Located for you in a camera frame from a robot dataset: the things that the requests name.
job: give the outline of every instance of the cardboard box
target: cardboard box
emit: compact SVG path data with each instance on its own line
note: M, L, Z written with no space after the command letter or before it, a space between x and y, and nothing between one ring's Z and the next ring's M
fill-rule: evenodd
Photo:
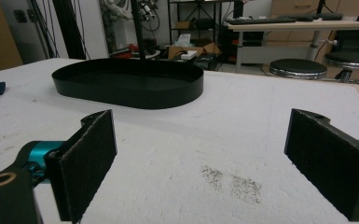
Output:
M219 47L209 38L191 40L196 47L179 47L179 46L170 46L168 49L168 59L180 55L179 51L181 50L195 50L197 51L197 56L200 56L202 53L215 53L220 54Z
M194 29L194 21L177 21L175 29Z

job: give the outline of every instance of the white desk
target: white desk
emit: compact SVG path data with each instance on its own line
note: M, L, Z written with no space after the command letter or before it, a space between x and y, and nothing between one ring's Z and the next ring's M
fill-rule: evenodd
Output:
M284 155L291 108L320 113L359 139L350 85L205 72L204 93L176 108L142 110L59 95L54 59L0 72L0 171L33 140L67 140L88 114L112 109L115 162L87 223L348 223ZM35 195L61 223L50 185Z
M273 24L229 25L228 29L239 32L239 40L243 39L243 32L267 32L267 31L315 31L312 43L306 58L314 60L317 50L319 35L323 30L358 30L359 21L296 21ZM242 63L242 41L238 42L236 72L240 73Z

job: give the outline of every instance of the black plastic tray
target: black plastic tray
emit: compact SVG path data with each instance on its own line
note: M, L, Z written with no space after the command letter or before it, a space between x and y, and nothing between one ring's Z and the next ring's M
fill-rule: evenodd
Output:
M98 59L52 74L61 95L142 109L185 105L203 91L203 70L190 63Z

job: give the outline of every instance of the round stool seat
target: round stool seat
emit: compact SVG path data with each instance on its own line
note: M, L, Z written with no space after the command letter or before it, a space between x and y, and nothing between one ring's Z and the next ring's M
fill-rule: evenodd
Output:
M327 53L324 61L341 68L359 69L359 52L338 51Z
M280 59L269 64L269 71L279 77L319 79L326 76L327 68L305 59Z

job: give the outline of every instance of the black stool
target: black stool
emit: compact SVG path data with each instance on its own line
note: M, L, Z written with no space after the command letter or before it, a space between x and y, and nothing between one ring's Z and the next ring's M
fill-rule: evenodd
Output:
M336 79L339 79L339 82L347 83L351 78L352 69L359 69L359 52L331 52L324 56L324 61L336 67L343 68L342 71L336 75Z
M327 68L305 59L280 59L269 64L269 71L279 77L320 79L326 76Z

